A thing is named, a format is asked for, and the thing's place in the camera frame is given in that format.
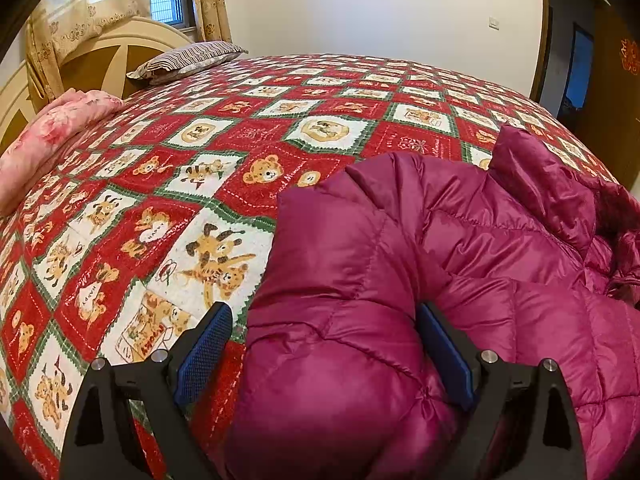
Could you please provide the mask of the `magenta puffer down jacket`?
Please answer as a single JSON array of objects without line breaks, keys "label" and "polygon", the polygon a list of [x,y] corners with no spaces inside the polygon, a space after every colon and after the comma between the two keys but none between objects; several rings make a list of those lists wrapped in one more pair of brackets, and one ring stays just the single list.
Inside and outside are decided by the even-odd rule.
[{"label": "magenta puffer down jacket", "polygon": [[553,360],[588,479],[639,474],[639,204],[503,128],[487,168],[409,152],[278,199],[248,311],[233,479],[469,477],[499,364]]}]

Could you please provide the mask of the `red bear patchwork bedspread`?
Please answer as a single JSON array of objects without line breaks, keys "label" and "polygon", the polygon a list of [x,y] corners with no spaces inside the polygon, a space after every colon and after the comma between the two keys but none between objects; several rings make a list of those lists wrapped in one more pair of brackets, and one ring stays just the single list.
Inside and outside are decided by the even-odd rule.
[{"label": "red bear patchwork bedspread", "polygon": [[503,124],[608,177],[521,93],[416,62],[248,58],[130,96],[1,222],[1,414],[26,460],[58,476],[92,359],[167,349],[216,301],[238,372],[280,192],[392,151],[484,168]]}]

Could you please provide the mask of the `brown wooden door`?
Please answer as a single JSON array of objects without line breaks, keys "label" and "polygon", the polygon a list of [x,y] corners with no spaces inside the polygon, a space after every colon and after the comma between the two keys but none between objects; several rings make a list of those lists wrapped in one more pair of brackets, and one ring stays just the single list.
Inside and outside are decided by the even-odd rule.
[{"label": "brown wooden door", "polygon": [[597,10],[593,59],[576,136],[625,188],[639,175],[639,75],[623,70],[620,40],[639,44],[612,6]]}]

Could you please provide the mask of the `pink floral quilt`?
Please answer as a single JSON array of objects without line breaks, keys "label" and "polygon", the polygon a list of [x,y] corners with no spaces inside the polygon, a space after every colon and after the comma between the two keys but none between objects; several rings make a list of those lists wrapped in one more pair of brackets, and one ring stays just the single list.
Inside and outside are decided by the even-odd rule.
[{"label": "pink floral quilt", "polygon": [[1,155],[1,217],[12,214],[81,133],[123,106],[111,93],[70,88],[43,107]]}]

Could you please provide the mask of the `red double happiness decal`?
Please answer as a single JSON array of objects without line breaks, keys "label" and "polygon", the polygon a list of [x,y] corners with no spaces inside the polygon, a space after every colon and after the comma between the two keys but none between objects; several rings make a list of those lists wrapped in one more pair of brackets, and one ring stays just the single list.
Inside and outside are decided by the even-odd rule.
[{"label": "red double happiness decal", "polygon": [[620,64],[631,75],[640,74],[640,48],[634,40],[620,40]]}]

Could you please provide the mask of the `cream wooden headboard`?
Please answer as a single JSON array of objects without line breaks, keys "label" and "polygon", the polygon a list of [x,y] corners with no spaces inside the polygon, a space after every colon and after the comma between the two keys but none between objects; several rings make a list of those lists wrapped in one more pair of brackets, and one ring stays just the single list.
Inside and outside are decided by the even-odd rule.
[{"label": "cream wooden headboard", "polygon": [[[126,99],[143,87],[126,73],[163,52],[184,47],[191,39],[150,18],[130,18],[72,52],[61,67],[63,86],[98,89]],[[33,117],[46,105],[29,76],[25,61],[13,74],[1,78],[1,148],[6,150]]]}]

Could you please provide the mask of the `striped pillow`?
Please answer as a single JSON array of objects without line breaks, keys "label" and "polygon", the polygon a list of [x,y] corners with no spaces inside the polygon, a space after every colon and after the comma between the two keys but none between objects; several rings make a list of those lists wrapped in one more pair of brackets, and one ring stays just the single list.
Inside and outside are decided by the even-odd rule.
[{"label": "striped pillow", "polygon": [[151,86],[158,86],[231,62],[247,53],[247,50],[231,42],[194,42],[151,58],[135,70],[126,73],[126,77],[129,80],[146,81]]}]

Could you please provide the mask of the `beige embroidered curtain left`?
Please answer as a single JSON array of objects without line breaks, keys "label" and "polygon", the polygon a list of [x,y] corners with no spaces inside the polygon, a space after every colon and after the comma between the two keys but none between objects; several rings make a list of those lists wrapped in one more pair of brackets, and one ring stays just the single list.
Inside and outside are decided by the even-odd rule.
[{"label": "beige embroidered curtain left", "polygon": [[81,44],[120,22],[150,15],[150,0],[40,0],[25,28],[29,77],[40,98],[62,96],[61,66]]}]

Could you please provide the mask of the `beige embroidered curtain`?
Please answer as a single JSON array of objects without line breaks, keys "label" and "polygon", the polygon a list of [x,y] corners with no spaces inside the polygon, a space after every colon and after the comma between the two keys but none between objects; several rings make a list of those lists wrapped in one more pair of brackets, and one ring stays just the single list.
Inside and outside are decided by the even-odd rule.
[{"label": "beige embroidered curtain", "polygon": [[193,0],[198,39],[231,41],[226,2],[224,0]]},{"label": "beige embroidered curtain", "polygon": [[40,0],[25,28],[29,77],[40,98],[62,96],[61,66],[81,44],[120,22],[150,15],[150,0]]}]

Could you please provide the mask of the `beige embroidered curtain right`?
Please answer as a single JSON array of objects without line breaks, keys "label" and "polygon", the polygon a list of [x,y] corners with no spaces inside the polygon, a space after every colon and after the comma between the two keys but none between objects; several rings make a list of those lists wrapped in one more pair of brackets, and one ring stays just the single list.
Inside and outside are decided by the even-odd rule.
[{"label": "beige embroidered curtain right", "polygon": [[226,2],[224,0],[193,0],[198,39],[231,41]]}]

